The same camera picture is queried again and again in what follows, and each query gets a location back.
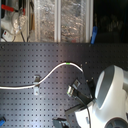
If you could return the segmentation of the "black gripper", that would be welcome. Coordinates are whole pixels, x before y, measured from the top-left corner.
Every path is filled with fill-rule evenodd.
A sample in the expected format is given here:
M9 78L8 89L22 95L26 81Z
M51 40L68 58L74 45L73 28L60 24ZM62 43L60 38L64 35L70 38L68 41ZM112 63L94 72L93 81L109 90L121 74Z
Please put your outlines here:
M69 86L67 90L67 95L69 97L77 97L78 93L80 91L80 98L82 100L91 100L92 99L92 94L88 85L88 82L85 78L82 78L80 81L76 79L73 82L73 87Z

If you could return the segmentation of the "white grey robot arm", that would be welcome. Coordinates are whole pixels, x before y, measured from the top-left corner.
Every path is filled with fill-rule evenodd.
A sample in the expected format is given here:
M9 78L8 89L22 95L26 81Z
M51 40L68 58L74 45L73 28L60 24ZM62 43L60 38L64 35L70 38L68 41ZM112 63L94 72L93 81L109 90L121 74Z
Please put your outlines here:
M71 85L67 94L83 106L75 111L80 128L128 128L128 71L115 65L99 76L94 98L88 98Z

